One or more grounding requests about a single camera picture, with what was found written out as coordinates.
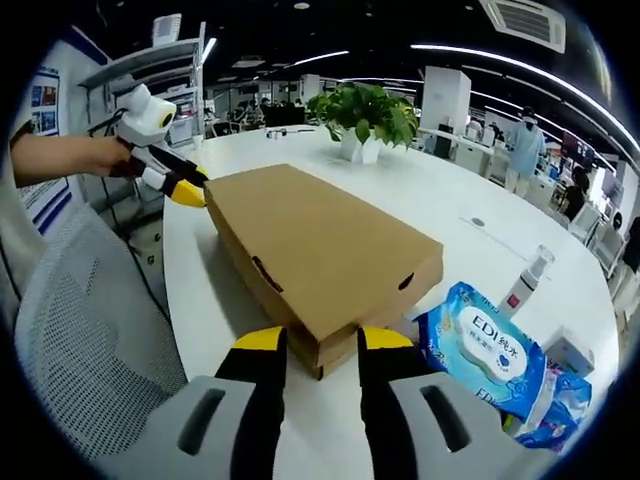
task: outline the box handle hole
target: box handle hole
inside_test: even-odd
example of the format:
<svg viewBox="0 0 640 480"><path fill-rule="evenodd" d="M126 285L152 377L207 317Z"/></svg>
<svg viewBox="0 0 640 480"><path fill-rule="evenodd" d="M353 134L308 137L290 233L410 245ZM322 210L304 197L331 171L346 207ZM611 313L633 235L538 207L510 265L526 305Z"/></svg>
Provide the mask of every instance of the box handle hole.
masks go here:
<svg viewBox="0 0 640 480"><path fill-rule="evenodd" d="M273 288L278 293L284 292L284 290L278 284L278 282L276 282L273 278L271 278L271 275L269 275L269 272L267 272L267 269L264 268L264 265L262 264L262 260L260 260L256 256L251 257L251 260L253 260L253 263L256 266L256 268L258 269L258 271L260 272L260 275L262 275L262 278L264 278L265 281L269 285L271 285L271 288Z"/></svg>
<svg viewBox="0 0 640 480"><path fill-rule="evenodd" d="M398 290L402 291L407 288L411 283L411 280L413 280L413 273L405 278L402 282L400 282L400 285L398 285Z"/></svg>

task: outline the potted plant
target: potted plant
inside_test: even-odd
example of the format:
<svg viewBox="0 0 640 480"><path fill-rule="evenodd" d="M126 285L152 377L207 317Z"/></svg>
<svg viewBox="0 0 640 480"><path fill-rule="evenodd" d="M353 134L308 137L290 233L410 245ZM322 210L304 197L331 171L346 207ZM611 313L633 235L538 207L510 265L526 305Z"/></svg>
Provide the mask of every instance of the potted plant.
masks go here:
<svg viewBox="0 0 640 480"><path fill-rule="evenodd" d="M412 105L380 86L341 83L309 100L308 107L352 162L375 162L382 143L409 148L418 129Z"/></svg>

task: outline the wet wipes package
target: wet wipes package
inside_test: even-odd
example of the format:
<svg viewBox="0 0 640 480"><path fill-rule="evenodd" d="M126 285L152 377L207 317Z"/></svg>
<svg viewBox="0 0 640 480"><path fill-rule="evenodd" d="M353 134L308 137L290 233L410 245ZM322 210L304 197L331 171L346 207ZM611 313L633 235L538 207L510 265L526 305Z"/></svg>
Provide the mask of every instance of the wet wipes package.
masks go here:
<svg viewBox="0 0 640 480"><path fill-rule="evenodd" d="M415 319L431 368L445 371L505 413L526 419L538 397L546 358L540 346L471 285Z"/></svg>

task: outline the cardboard box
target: cardboard box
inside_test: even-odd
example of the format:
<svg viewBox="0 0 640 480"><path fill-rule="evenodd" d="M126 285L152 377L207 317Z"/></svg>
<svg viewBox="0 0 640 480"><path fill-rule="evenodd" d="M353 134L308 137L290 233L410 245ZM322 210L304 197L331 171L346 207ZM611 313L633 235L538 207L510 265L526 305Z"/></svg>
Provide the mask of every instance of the cardboard box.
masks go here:
<svg viewBox="0 0 640 480"><path fill-rule="evenodd" d="M289 165L211 180L205 198L235 267L312 372L352 355L359 325L391 325L442 279L441 244Z"/></svg>

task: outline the air conditioner vent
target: air conditioner vent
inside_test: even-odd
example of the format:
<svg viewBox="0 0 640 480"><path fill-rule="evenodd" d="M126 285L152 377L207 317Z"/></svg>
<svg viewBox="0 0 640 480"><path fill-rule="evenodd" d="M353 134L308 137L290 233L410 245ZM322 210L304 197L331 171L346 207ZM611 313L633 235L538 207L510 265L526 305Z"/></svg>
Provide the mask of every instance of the air conditioner vent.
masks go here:
<svg viewBox="0 0 640 480"><path fill-rule="evenodd" d="M566 22L557 11L528 0L479 0L494 28L564 53Z"/></svg>

